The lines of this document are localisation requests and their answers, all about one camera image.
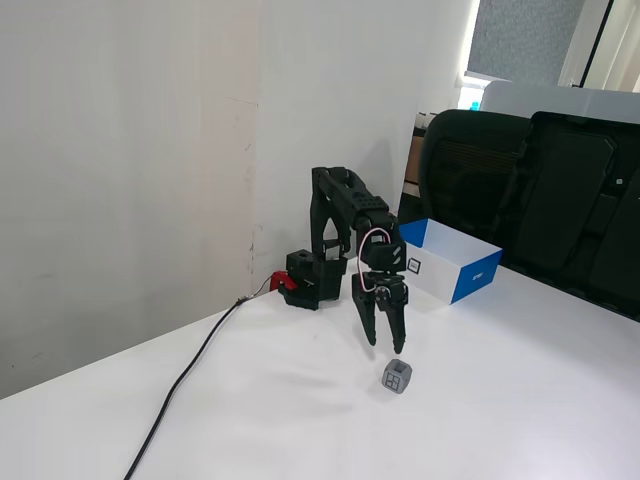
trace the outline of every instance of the cable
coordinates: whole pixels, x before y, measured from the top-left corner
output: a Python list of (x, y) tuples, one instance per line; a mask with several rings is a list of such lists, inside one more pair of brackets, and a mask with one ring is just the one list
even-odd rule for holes
[(258, 294), (259, 294), (259, 293), (262, 291), (262, 289), (264, 288), (264, 286), (267, 284), (267, 282), (268, 282), (269, 280), (271, 280), (271, 277), (272, 277), (272, 275), (269, 275), (269, 276), (267, 277), (267, 279), (262, 283), (262, 286), (261, 286), (261, 287), (256, 291), (256, 293), (254, 293), (253, 295), (251, 295), (251, 296), (249, 297), (249, 299), (257, 297), (257, 296), (258, 296)]
[(267, 278), (264, 281), (264, 283), (262, 284), (260, 289), (257, 292), (255, 292), (253, 295), (250, 295), (248, 297), (242, 297), (242, 298), (239, 298), (238, 300), (236, 300), (236, 303), (234, 303), (229, 308), (229, 310), (227, 310), (224, 313), (222, 318), (220, 320), (218, 320), (216, 322), (216, 324), (213, 326), (213, 328), (209, 332), (209, 335), (207, 335), (207, 338), (204, 340), (204, 343), (202, 344), (202, 346), (198, 350), (198, 353), (196, 353), (195, 357), (193, 357), (193, 359), (191, 360), (189, 365), (187, 365), (187, 368), (184, 369), (184, 371), (180, 374), (178, 379), (171, 386), (171, 389), (169, 390), (169, 393), (167, 394), (166, 398), (164, 399), (164, 403), (162, 404), (162, 407), (160, 408), (160, 412), (158, 413), (158, 416), (156, 417), (156, 420), (153, 422), (153, 426), (151, 427), (151, 430), (149, 430), (149, 433), (147, 434), (147, 438), (145, 438), (144, 443), (142, 444), (142, 447), (140, 447), (140, 451), (138, 451), (138, 454), (136, 455), (136, 458), (133, 460), (133, 463), (131, 464), (131, 467), (129, 467), (129, 471), (125, 475), (124, 480), (130, 480), (131, 477), (133, 477), (133, 474), (135, 473), (136, 469), (138, 468), (138, 465), (140, 464), (140, 461), (142, 460), (142, 457), (144, 456), (145, 452), (147, 451), (147, 448), (149, 448), (149, 445), (151, 444), (151, 440), (153, 440), (153, 436), (156, 434), (156, 431), (158, 430), (158, 427), (160, 426), (160, 423), (162, 422), (162, 419), (164, 418), (165, 413), (167, 413), (167, 408), (169, 408), (169, 404), (171, 403), (171, 400), (172, 400), (173, 396), (175, 395), (176, 390), (178, 389), (178, 387), (180, 387), (180, 384), (182, 383), (184, 378), (187, 376), (187, 374), (191, 371), (193, 366), (196, 364), (196, 362), (198, 361), (198, 359), (202, 355), (202, 352), (204, 352), (205, 348), (209, 344), (209, 341), (211, 340), (211, 337), (213, 337), (213, 334), (216, 333), (216, 330), (218, 330), (220, 325), (222, 325), (222, 323), (225, 321), (225, 319), (236, 308), (238, 308), (243, 303), (251, 300), (256, 295), (258, 295), (262, 291), (264, 286), (267, 284), (267, 282), (269, 281), (270, 278), (271, 278), (271, 276), (269, 276), (269, 278)]
[(375, 290), (374, 288), (371, 289), (367, 289), (367, 287), (365, 287), (364, 285), (364, 275), (362, 274), (362, 270), (360, 269), (360, 259), (362, 258), (362, 249), (364, 248), (364, 244), (367, 243), (367, 239), (369, 238), (369, 235), (371, 235), (373, 232), (382, 232), (384, 233), (385, 237), (387, 238), (387, 243), (391, 243), (391, 235), (389, 235), (389, 232), (387, 232), (386, 230), (380, 228), (380, 227), (376, 227), (376, 228), (372, 228), (371, 230), (369, 230), (365, 235), (364, 238), (362, 239), (362, 243), (360, 244), (360, 249), (358, 250), (358, 275), (360, 275), (360, 285), (362, 285), (362, 290), (365, 292), (373, 292)]

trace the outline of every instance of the gray object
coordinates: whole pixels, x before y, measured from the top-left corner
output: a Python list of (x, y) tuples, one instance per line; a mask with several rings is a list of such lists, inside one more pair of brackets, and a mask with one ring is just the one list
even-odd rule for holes
[(391, 360), (387, 368), (382, 374), (382, 385), (395, 393), (402, 393), (409, 385), (411, 373), (413, 369), (411, 365), (404, 363), (402, 360)]
[(557, 86), (583, 6), (584, 0), (482, 0), (468, 70)]

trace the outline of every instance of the small gray cube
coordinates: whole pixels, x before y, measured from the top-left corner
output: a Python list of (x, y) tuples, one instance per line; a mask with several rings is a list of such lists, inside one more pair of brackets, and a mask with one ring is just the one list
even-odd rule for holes
[(402, 393), (406, 390), (411, 380), (413, 369), (411, 365), (402, 360), (391, 360), (382, 374), (382, 385), (395, 393)]

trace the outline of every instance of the red component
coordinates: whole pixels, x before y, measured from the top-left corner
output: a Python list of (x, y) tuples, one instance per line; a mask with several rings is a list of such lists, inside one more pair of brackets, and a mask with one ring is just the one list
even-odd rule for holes
[(291, 280), (289, 274), (283, 270), (279, 270), (271, 275), (271, 283), (269, 284), (269, 291), (277, 290), (281, 283), (284, 283), (284, 287), (287, 290), (295, 290), (298, 288), (296, 282)]

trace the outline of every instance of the blue and white box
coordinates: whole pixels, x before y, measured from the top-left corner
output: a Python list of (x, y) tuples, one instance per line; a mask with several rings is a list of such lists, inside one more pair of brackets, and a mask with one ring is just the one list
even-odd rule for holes
[(489, 285), (502, 249), (435, 220), (400, 226), (407, 242), (407, 279), (452, 304)]

